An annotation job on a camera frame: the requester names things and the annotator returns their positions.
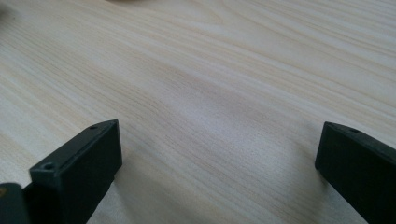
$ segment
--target black object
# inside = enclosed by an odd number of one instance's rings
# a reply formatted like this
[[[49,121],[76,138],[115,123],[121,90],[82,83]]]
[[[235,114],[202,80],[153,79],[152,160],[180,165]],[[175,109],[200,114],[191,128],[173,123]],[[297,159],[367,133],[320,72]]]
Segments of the black object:
[[[0,223],[86,223],[121,165],[118,121],[95,124],[34,165],[24,190],[0,185]]]
[[[325,122],[316,168],[369,223],[396,223],[396,150]]]

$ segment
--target light wood tabletop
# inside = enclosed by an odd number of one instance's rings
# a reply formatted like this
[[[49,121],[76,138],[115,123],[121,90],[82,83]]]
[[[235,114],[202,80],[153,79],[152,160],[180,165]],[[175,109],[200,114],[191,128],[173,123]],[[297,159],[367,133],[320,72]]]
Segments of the light wood tabletop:
[[[365,223],[324,121],[396,147],[392,0],[0,0],[0,182],[120,121],[90,223]]]

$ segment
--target wooden table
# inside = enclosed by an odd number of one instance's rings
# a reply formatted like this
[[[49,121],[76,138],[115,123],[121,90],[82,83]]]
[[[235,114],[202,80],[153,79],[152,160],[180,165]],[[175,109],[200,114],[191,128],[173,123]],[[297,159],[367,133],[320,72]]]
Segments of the wooden table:
[[[325,120],[396,147],[396,3],[0,0],[0,182],[120,121],[90,223],[364,223]]]

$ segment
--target wooden surface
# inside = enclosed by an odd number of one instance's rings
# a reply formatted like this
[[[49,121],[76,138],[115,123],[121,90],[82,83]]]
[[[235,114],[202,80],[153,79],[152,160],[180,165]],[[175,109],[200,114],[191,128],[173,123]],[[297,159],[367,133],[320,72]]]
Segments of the wooden surface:
[[[90,223],[364,223],[325,120],[396,147],[391,0],[0,0],[0,182],[120,120]]]

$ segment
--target wood grain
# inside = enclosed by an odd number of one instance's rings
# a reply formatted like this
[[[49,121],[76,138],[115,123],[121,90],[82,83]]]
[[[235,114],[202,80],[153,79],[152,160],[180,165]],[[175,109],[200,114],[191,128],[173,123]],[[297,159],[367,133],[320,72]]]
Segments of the wood grain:
[[[0,0],[0,182],[120,120],[90,223],[364,223],[325,120],[396,147],[394,1]]]

